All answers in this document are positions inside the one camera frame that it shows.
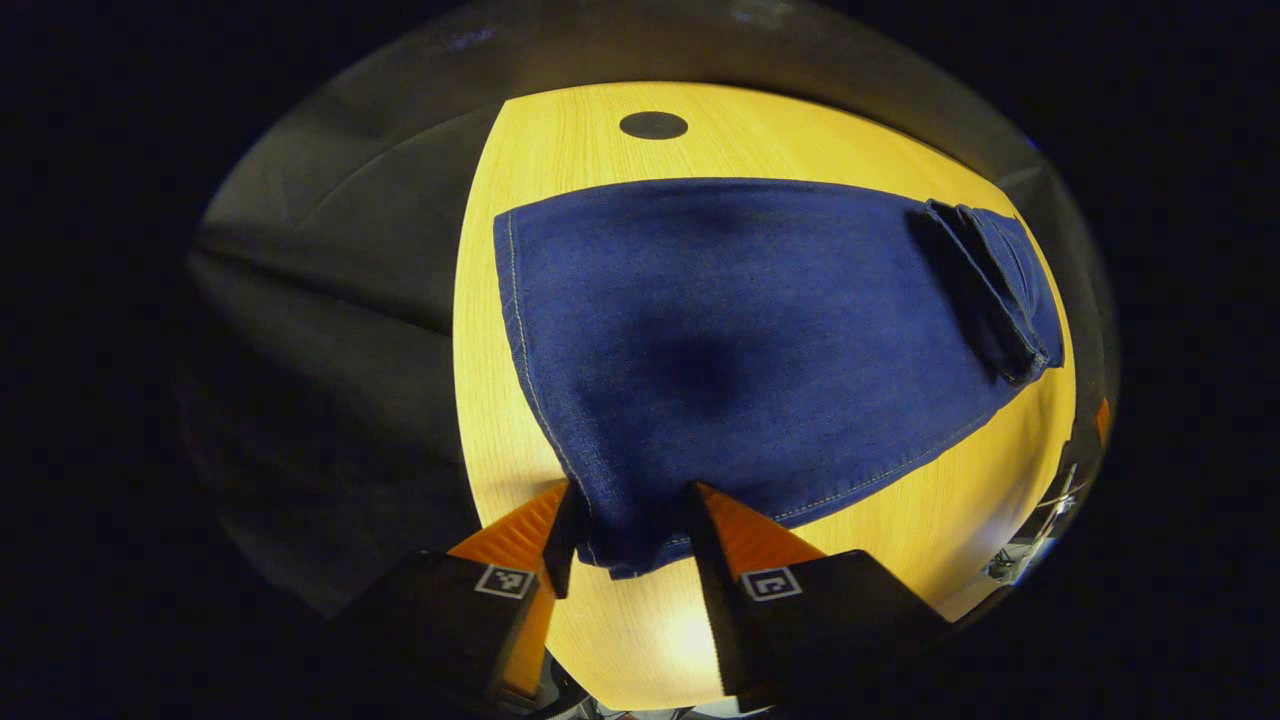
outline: black cloth backdrop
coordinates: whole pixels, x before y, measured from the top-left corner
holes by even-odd
[[[451,368],[466,196],[503,100],[628,79],[755,87],[876,119],[1004,188],[1066,304],[1080,411],[1101,457],[1117,343],[1088,231],[1009,120],[914,53],[810,4],[485,1],[339,74],[236,167],[189,259],[184,437],[253,566],[333,614],[416,547],[477,528]]]

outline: blue denim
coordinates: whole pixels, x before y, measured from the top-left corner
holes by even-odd
[[[1021,225],[827,183],[611,184],[494,220],[521,387],[613,578],[689,555],[707,482],[795,527],[951,447],[1062,364]]]

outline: wooden table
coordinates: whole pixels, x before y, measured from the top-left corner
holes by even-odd
[[[644,110],[680,115],[689,129],[671,140],[620,131],[623,117]],[[812,102],[671,82],[508,100],[471,186],[453,310],[458,420],[483,523],[564,478],[516,379],[498,296],[493,218],[586,187],[684,177],[833,182],[1018,217],[1000,190],[955,160]],[[1052,277],[1050,283],[1066,332]],[[1043,496],[1070,434],[1074,396],[1068,333],[1065,366],[1044,373],[983,428],[888,488],[796,533],[826,552],[869,551],[941,607],[970,584]],[[723,697],[691,559],[621,582],[575,560],[571,593],[556,606],[547,646],[609,707],[663,708]]]

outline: dark background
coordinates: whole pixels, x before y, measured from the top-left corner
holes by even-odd
[[[828,4],[974,87],[1057,164],[1124,346],[1108,460],[1042,571],[849,715],[1258,710],[1275,5]],[[271,708],[320,621],[250,570],[193,489],[169,388],[182,256],[271,122],[438,12],[6,4],[6,716],[289,716]]]

